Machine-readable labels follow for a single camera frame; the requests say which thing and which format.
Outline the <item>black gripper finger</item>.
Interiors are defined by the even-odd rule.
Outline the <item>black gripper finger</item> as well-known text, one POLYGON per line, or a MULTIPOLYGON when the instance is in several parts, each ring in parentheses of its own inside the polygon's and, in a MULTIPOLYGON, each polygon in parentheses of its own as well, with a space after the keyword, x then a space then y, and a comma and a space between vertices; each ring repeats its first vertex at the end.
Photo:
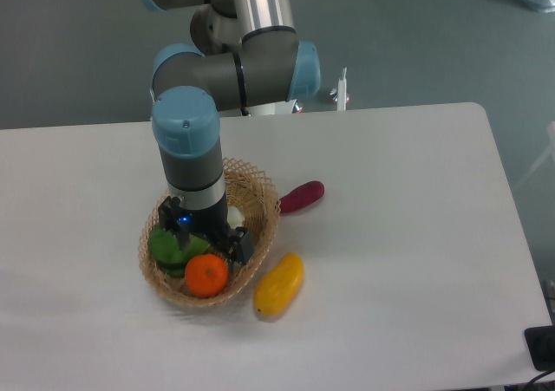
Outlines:
POLYGON ((167 221, 160 223, 160 228, 172 235, 178 243, 181 251, 185 251, 190 244, 190 232, 179 221, 167 221))
POLYGON ((231 228, 226 225, 212 230, 212 246, 223 256, 230 273, 233 273, 235 264, 247 265, 254 253, 251 233, 243 226, 231 228))

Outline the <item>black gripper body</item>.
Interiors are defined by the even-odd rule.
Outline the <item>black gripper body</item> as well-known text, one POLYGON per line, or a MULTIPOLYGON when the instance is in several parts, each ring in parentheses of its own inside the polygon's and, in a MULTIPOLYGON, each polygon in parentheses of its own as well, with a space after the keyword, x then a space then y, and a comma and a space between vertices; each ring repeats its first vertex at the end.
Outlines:
POLYGON ((179 221, 190 234, 205 240, 212 240, 212 230, 229 225, 225 197, 206 209, 193 210, 182 207, 178 197, 167 196, 158 206, 157 213, 159 224, 179 221))

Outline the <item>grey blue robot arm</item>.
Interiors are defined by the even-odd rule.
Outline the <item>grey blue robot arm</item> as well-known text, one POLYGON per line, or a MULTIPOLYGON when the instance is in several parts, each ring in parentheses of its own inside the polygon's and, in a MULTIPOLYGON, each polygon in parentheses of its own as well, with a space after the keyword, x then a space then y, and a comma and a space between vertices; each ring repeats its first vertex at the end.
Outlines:
POLYGON ((196 236, 231 263, 247 264, 254 252, 251 235, 227 221, 220 113, 316 94, 317 49, 298 39, 290 0, 143 1, 151 10, 210 10, 238 27, 225 42, 206 22, 193 25, 192 45, 173 44, 156 56, 150 93, 169 189, 159 209, 161 227, 181 247, 196 236))

